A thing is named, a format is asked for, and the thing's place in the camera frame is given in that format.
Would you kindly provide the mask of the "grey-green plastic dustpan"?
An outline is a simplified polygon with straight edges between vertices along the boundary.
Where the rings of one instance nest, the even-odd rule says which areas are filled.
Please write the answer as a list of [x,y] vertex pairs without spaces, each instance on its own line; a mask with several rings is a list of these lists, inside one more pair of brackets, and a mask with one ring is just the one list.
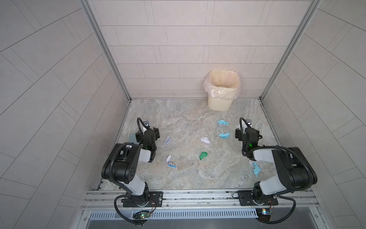
[[135,145],[138,145],[139,144],[139,142],[136,139],[136,134],[135,133],[130,133],[129,134],[129,142],[130,143],[133,143]]

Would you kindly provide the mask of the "green paper scrap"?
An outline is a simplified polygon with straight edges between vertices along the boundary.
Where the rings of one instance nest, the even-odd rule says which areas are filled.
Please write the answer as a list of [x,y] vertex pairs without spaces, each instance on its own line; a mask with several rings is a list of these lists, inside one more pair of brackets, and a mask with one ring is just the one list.
[[203,158],[207,157],[208,156],[208,153],[207,152],[202,152],[199,156],[199,159],[202,160]]

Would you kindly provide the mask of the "beige trash bin with bag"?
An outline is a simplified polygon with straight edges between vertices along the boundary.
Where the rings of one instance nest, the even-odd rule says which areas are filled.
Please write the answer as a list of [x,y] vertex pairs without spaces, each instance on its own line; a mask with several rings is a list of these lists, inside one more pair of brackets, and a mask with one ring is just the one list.
[[212,70],[204,83],[208,93],[208,107],[213,111],[228,111],[232,102],[238,98],[241,81],[237,72],[229,70]]

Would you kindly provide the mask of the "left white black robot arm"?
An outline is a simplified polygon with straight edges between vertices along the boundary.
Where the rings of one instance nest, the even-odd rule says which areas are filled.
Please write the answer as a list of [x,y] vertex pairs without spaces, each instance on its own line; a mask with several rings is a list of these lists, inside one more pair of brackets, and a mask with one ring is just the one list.
[[159,129],[150,127],[147,121],[137,118],[138,132],[135,134],[137,143],[117,143],[102,167],[101,176],[127,191],[132,197],[146,199],[149,189],[137,172],[139,162],[153,162],[160,138]]

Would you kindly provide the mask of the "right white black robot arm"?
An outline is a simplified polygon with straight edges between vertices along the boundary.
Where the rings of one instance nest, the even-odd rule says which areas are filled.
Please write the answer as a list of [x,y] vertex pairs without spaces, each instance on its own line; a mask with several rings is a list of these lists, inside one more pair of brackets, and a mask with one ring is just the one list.
[[255,200],[306,190],[317,183],[314,169],[298,147],[259,146],[263,136],[242,117],[239,119],[239,128],[235,130],[235,138],[243,143],[243,156],[251,161],[273,163],[276,168],[276,175],[254,184]]

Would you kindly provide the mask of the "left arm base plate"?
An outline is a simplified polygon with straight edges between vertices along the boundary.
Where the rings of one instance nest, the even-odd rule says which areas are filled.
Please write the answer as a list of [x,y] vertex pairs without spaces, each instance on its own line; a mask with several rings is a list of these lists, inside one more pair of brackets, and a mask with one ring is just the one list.
[[141,196],[128,196],[121,200],[124,208],[152,208],[161,207],[163,201],[162,191],[150,191]]

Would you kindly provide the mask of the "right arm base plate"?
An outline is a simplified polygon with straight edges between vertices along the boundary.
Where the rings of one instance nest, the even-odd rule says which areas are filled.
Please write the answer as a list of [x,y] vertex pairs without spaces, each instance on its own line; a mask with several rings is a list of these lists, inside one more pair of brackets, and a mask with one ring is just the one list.
[[277,206],[278,200],[276,195],[264,195],[260,191],[240,190],[233,195],[239,199],[241,206]]

